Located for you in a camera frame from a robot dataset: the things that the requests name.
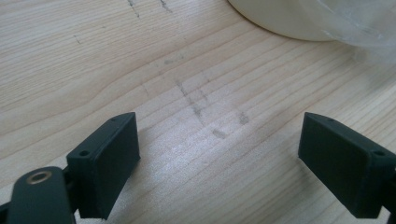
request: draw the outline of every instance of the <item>wooden table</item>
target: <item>wooden table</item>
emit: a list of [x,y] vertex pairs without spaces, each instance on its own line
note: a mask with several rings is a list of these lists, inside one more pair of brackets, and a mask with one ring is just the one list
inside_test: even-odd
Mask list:
[[396,149],[396,69],[247,21],[226,0],[0,2],[0,202],[110,117],[142,160],[107,222],[357,220],[297,158],[305,111]]

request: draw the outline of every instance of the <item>dark green plastic piece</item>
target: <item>dark green plastic piece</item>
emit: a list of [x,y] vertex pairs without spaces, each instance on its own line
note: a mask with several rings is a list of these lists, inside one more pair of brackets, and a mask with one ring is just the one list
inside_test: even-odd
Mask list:
[[18,179],[12,191],[7,223],[75,223],[62,169],[45,167]]
[[108,120],[66,158],[80,216],[107,219],[140,160],[135,113]]
[[305,113],[299,157],[355,217],[376,218],[396,156],[344,124]]

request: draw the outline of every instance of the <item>translucent plastic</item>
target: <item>translucent plastic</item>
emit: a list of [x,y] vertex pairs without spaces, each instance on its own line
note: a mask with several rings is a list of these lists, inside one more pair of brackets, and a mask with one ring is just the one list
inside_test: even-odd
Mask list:
[[357,47],[357,61],[396,63],[396,0],[299,1],[322,32]]

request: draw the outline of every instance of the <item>small hole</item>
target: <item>small hole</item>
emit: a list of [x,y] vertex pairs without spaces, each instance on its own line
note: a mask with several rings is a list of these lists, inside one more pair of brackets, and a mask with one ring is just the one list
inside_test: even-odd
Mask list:
[[89,151],[81,151],[80,153],[79,153],[79,155],[80,156],[87,156],[88,154],[90,154],[90,152]]
[[39,181],[39,180],[44,179],[46,176],[47,176],[46,174],[34,175],[34,176],[32,177],[32,180],[33,180],[33,181]]
[[382,151],[375,151],[374,154],[377,156],[385,156],[385,153],[383,153]]

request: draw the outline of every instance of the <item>rectangular block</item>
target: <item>rectangular block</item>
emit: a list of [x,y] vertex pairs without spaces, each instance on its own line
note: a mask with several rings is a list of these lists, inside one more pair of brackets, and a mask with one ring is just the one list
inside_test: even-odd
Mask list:
[[355,217],[378,217],[396,156],[344,124],[305,113],[299,157]]
[[107,219],[140,160],[135,113],[108,120],[66,158],[81,217]]

